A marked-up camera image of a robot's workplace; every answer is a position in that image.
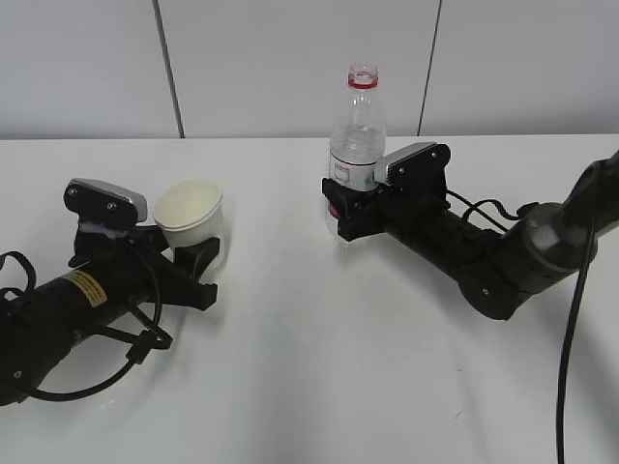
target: plastic water bottle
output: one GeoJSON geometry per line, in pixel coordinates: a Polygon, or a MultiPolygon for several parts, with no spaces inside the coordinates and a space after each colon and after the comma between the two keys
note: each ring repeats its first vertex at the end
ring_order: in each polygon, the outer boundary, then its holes
{"type": "MultiPolygon", "coordinates": [[[[376,189],[374,166],[385,154],[385,122],[377,98],[378,69],[354,63],[348,71],[348,99],[329,142],[329,177],[357,191],[376,189]]],[[[327,226],[338,237],[337,212],[327,205],[327,226]]]]}

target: white paper cup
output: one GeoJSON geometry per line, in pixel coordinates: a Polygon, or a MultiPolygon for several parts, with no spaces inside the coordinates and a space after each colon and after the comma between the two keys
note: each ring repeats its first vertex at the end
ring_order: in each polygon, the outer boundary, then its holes
{"type": "Polygon", "coordinates": [[[221,189],[217,184],[189,179],[170,187],[157,199],[153,218],[172,251],[213,237],[220,239],[220,253],[208,266],[209,275],[223,262],[223,215],[221,189]]]}

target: robotic arm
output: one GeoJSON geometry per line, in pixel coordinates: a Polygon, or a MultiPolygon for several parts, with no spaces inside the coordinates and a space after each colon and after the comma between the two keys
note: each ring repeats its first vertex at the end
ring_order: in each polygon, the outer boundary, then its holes
{"type": "Polygon", "coordinates": [[[483,315],[507,320],[531,296],[569,276],[586,249],[594,165],[600,168],[596,240],[619,225],[619,153],[595,161],[562,203],[525,205],[504,235],[449,211],[446,145],[416,143],[381,159],[370,196],[323,179],[346,241],[387,232],[457,281],[483,315]]]}
{"type": "Polygon", "coordinates": [[[64,199],[79,216],[72,271],[36,287],[35,270],[21,253],[0,255],[0,269],[11,257],[28,276],[25,290],[0,290],[0,406],[28,396],[68,401],[100,392],[142,364],[152,349],[170,347],[171,336],[159,327],[162,305],[204,311],[217,299],[217,285],[198,281],[218,255],[219,239],[176,248],[171,262],[162,255],[168,245],[159,227],[137,225],[147,217],[142,195],[101,181],[73,179],[64,199]],[[9,300],[10,293],[16,298],[9,300]],[[138,308],[145,302],[155,303],[152,319],[138,308]],[[144,326],[139,335],[108,327],[127,312],[144,326]],[[92,335],[128,343],[125,366],[91,389],[38,390],[45,375],[92,335]]]}

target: cup rim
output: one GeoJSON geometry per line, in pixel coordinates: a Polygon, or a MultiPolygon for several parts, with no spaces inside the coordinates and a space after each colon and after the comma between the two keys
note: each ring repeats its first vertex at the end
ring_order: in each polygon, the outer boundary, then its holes
{"type": "Polygon", "coordinates": [[[164,230],[166,232],[182,232],[182,231],[185,231],[185,230],[193,229],[197,225],[200,225],[201,223],[207,221],[212,215],[214,215],[217,212],[217,210],[219,210],[221,208],[221,200],[222,200],[223,194],[221,192],[221,188],[220,188],[219,185],[217,185],[216,183],[214,183],[212,181],[208,181],[208,180],[205,180],[205,179],[187,179],[186,181],[183,181],[183,182],[188,182],[188,181],[206,181],[206,182],[210,183],[211,185],[215,186],[217,188],[217,191],[218,191],[217,200],[215,201],[214,206],[204,216],[199,217],[198,219],[196,219],[196,220],[194,220],[192,222],[189,222],[187,224],[182,224],[182,225],[165,225],[164,223],[162,223],[157,218],[157,215],[155,214],[155,210],[156,210],[156,207],[157,207],[157,202],[156,202],[155,205],[153,206],[153,210],[152,210],[153,220],[155,221],[155,223],[157,224],[157,226],[159,228],[161,228],[162,230],[164,230]]]}

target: white wall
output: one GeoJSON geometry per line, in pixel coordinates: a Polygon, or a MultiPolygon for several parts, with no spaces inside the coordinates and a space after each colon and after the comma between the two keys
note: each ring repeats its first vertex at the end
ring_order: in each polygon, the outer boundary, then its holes
{"type": "Polygon", "coordinates": [[[146,0],[0,3],[0,137],[178,136],[146,0]]]}
{"type": "MultiPolygon", "coordinates": [[[[417,132],[439,0],[160,0],[185,133],[324,135],[374,61],[417,132]]],[[[617,0],[443,0],[422,134],[619,131],[617,0]]],[[[0,3],[0,138],[177,137],[148,0],[0,3]]]]}
{"type": "Polygon", "coordinates": [[[617,0],[444,0],[422,134],[619,132],[617,0]]]}
{"type": "Polygon", "coordinates": [[[326,135],[353,61],[390,134],[417,130],[437,0],[162,0],[189,137],[326,135]]]}

